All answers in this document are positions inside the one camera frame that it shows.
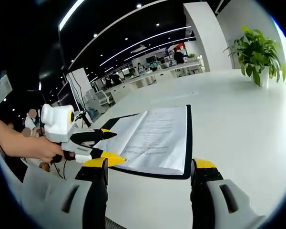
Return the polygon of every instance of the white flower pot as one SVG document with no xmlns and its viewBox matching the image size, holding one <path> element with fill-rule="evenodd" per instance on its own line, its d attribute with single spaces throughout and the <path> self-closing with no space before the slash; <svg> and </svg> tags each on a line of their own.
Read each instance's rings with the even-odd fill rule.
<svg viewBox="0 0 286 229">
<path fill-rule="evenodd" d="M 251 81 L 254 82 L 253 74 L 251 75 L 250 78 Z M 267 88 L 269 80 L 269 66 L 266 66 L 265 69 L 259 74 L 259 78 L 260 78 L 260 87 Z"/>
</svg>

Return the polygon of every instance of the chair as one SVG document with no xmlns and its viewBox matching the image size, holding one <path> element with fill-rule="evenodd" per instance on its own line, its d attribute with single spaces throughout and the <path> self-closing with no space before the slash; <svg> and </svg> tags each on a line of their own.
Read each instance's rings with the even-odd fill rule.
<svg viewBox="0 0 286 229">
<path fill-rule="evenodd" d="M 110 106 L 110 104 L 112 104 L 114 102 L 112 96 L 107 96 L 103 90 L 96 92 L 95 95 L 98 98 L 98 100 L 100 101 L 101 106 L 103 106 L 105 104 L 108 104 Z"/>
</svg>

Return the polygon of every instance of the human hand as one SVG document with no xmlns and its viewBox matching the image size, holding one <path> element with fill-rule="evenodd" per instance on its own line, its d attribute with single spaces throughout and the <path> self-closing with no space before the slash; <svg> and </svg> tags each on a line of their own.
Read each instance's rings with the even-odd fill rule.
<svg viewBox="0 0 286 229">
<path fill-rule="evenodd" d="M 61 146 L 50 142 L 46 137 L 28 137 L 31 155 L 28 157 L 38 158 L 43 162 L 51 162 L 52 158 L 58 154 L 63 156 Z"/>
<path fill-rule="evenodd" d="M 49 172 L 50 171 L 50 166 L 48 163 L 41 162 L 39 164 L 39 168 L 42 168 L 44 171 Z"/>
<path fill-rule="evenodd" d="M 31 136 L 37 136 L 37 133 L 39 134 L 39 136 L 41 136 L 41 134 L 44 136 L 45 135 L 45 132 L 44 132 L 44 128 L 40 128 L 40 127 L 35 127 L 33 128 L 33 133 Z"/>
</svg>

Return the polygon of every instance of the white table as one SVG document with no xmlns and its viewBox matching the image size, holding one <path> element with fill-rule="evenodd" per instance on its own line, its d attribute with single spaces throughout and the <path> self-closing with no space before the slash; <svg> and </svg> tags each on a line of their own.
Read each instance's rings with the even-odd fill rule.
<svg viewBox="0 0 286 229">
<path fill-rule="evenodd" d="M 120 85 L 117 85 L 115 87 L 112 87 L 106 90 L 105 93 L 110 92 L 112 94 L 114 101 L 117 103 L 122 98 L 124 98 L 127 94 L 129 94 L 131 91 L 137 90 L 141 87 L 148 86 L 150 84 L 149 83 L 150 78 L 155 75 L 166 74 L 166 75 L 171 75 L 173 78 L 177 78 L 175 70 L 181 69 L 181 68 L 187 68 L 187 67 L 195 67 L 195 66 L 198 67 L 200 65 L 201 65 L 200 62 L 195 61 L 195 62 L 190 62 L 190 63 L 178 64 L 178 65 L 165 68 L 165 69 L 161 69 L 161 70 L 158 70 L 152 73 L 140 74 L 139 76 L 136 76 L 134 78 L 124 81 Z"/>
<path fill-rule="evenodd" d="M 286 194 L 286 85 L 262 89 L 239 70 L 181 77 L 136 90 L 100 117 L 191 104 L 193 157 L 217 165 L 225 179 L 269 216 Z M 72 161 L 66 177 L 80 169 Z M 128 229 L 192 228 L 190 180 L 164 180 L 109 170 L 106 216 Z"/>
</svg>

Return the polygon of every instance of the white pillar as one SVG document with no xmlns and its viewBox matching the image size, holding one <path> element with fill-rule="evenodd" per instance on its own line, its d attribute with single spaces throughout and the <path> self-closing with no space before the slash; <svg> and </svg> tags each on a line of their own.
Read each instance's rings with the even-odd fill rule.
<svg viewBox="0 0 286 229">
<path fill-rule="evenodd" d="M 192 26 L 202 56 L 205 71 L 232 69 L 228 52 L 224 52 L 227 43 L 223 31 L 207 2 L 191 2 L 184 4 L 187 24 Z"/>
<path fill-rule="evenodd" d="M 67 75 L 67 79 L 72 81 L 72 86 L 74 86 L 79 96 L 81 96 L 81 90 L 82 96 L 84 97 L 86 95 L 86 91 L 92 89 L 84 68 L 80 68 L 69 73 Z"/>
</svg>

